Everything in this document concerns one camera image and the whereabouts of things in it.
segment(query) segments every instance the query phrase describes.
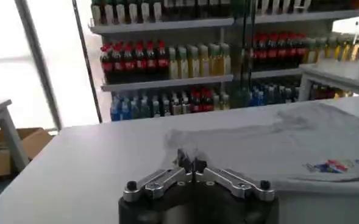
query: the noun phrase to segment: red bottle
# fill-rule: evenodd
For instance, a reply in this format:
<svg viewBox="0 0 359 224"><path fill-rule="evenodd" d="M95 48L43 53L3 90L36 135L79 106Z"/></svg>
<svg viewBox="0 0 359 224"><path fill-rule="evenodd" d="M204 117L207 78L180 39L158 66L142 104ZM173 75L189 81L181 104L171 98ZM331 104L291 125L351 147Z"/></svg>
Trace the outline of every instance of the red bottle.
<svg viewBox="0 0 359 224"><path fill-rule="evenodd" d="M297 36L295 33L289 33L288 41L286 45L288 47L288 52L286 54L286 62L288 68L295 68L296 67L296 54L297 54Z"/></svg>
<svg viewBox="0 0 359 224"><path fill-rule="evenodd" d="M122 75L124 74L124 58L121 53L121 46L116 44L113 46L113 70L115 74Z"/></svg>
<svg viewBox="0 0 359 224"><path fill-rule="evenodd" d="M147 43L147 70L149 74L156 74L157 61L152 41Z"/></svg>
<svg viewBox="0 0 359 224"><path fill-rule="evenodd" d="M139 42L136 45L135 57L136 57L136 72L138 74L145 74L147 70L147 60L145 59L143 42Z"/></svg>
<svg viewBox="0 0 359 224"><path fill-rule="evenodd" d="M135 57L133 56L132 43L128 43L125 47L124 61L125 61L125 71L128 74L135 74L136 60Z"/></svg>
<svg viewBox="0 0 359 224"><path fill-rule="evenodd" d="M278 47L278 53L277 53L277 62L279 68L286 68L286 55L288 53L286 49L286 39L288 38L287 33L280 33L278 37L277 47Z"/></svg>
<svg viewBox="0 0 359 224"><path fill-rule="evenodd" d="M265 70L267 69L267 56L268 56L268 49L267 49L267 35L260 35L259 42L258 42L258 55L257 55L257 61L258 61L258 67L259 70Z"/></svg>
<svg viewBox="0 0 359 224"><path fill-rule="evenodd" d="M302 63L304 56L308 51L308 48L305 44L305 38L306 38L305 34L298 33L297 36L298 36L298 39L297 39L297 43L296 43L296 47L297 47L297 49L296 49L296 52L297 52L296 66L298 67Z"/></svg>
<svg viewBox="0 0 359 224"><path fill-rule="evenodd" d="M275 69L278 66L277 61L277 41L278 34L272 33L269 37L268 42L268 53L267 53L267 67L268 69Z"/></svg>
<svg viewBox="0 0 359 224"><path fill-rule="evenodd" d="M106 73L111 73L113 71L113 62L112 57L110 56L109 52L109 46L103 45L101 47L102 55L101 55L101 65L103 71Z"/></svg>

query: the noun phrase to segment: metal pole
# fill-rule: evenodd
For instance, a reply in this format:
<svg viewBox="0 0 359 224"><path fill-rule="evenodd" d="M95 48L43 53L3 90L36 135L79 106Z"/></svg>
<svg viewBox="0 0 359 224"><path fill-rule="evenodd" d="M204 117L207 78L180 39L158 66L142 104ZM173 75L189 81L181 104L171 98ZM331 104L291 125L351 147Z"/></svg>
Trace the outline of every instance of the metal pole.
<svg viewBox="0 0 359 224"><path fill-rule="evenodd" d="M94 79L93 79L93 75L92 75L92 72L91 72L90 61L88 59L87 47L86 47L86 42L84 40L82 25L80 24L80 16L79 16L79 11L77 9L76 0L72 0L72 4L74 6L75 19L76 19L77 29L79 31L80 43L82 44L84 60L86 62L88 79L90 80L90 87L91 87L91 91L93 92L96 113L98 115L99 123L102 123L101 111L99 109L98 98L96 96L96 90L95 90L95 86L94 86Z"/></svg>
<svg viewBox="0 0 359 224"><path fill-rule="evenodd" d="M43 52L41 50L40 42L34 27L32 15L30 14L29 6L26 0L15 0L16 7L20 13L21 21L25 30L27 42L29 43L30 51L37 67L38 75L44 89L46 100L52 114L53 121L58 130L61 130L63 125L60 119L57 103L53 93L51 81L48 76L48 69L44 60Z"/></svg>

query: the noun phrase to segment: screw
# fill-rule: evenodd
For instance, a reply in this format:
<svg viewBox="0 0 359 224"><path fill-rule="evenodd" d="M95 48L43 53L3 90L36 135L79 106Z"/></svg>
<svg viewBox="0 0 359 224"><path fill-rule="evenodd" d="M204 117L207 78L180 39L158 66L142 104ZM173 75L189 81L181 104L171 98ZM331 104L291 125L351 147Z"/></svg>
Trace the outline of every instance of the screw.
<svg viewBox="0 0 359 224"><path fill-rule="evenodd" d="M126 184L126 188L128 188L128 190L130 191L135 191L137 190L137 182L136 181L129 181L127 184Z"/></svg>

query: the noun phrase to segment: white counter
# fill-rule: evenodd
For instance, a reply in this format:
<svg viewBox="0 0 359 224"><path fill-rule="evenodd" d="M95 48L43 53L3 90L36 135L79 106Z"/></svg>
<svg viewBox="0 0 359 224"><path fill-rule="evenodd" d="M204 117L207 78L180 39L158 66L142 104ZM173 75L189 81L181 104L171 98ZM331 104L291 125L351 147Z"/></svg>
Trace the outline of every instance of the white counter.
<svg viewBox="0 0 359 224"><path fill-rule="evenodd" d="M168 130L268 125L305 103L66 128L0 195L0 223L118 223L125 184L159 167ZM324 103L359 117L359 97ZM280 202L280 223L359 222L359 197L289 193Z"/></svg>

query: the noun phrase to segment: store shelf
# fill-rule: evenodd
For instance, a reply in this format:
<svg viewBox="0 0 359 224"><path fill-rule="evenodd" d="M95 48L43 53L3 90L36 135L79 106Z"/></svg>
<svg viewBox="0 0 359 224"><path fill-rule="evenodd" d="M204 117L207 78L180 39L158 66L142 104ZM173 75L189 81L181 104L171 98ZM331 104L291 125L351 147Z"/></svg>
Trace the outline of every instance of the store shelf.
<svg viewBox="0 0 359 224"><path fill-rule="evenodd" d="M252 79L261 79L261 78L280 77L280 76L287 76L287 75L299 75L301 73L302 73L302 71L300 69L294 68L294 69L253 72L251 77L252 77Z"/></svg>
<svg viewBox="0 0 359 224"><path fill-rule="evenodd" d="M233 79L233 75L222 75L215 77L201 77L192 79L173 79L154 82L138 82L138 83L126 83L117 85L104 85L101 86L103 92L117 92L137 89L149 89L160 88L170 86L184 86L184 85L197 85L206 83L218 83L218 82L230 82Z"/></svg>
<svg viewBox="0 0 359 224"><path fill-rule="evenodd" d="M311 21L311 20L322 20L322 19L347 19L357 16L359 16L359 9L331 11L331 12L257 15L255 19L255 23L261 24L261 23L284 23L284 22L294 22L294 21ZM242 18L238 19L237 24L243 24L243 19Z"/></svg>
<svg viewBox="0 0 359 224"><path fill-rule="evenodd" d="M110 33L128 33L150 30L172 30L172 29L188 29L200 27L224 27L231 26L234 22L233 18L224 19L197 19L188 21L173 21L159 23L137 23L124 25L99 25L91 26L90 30L95 34Z"/></svg>

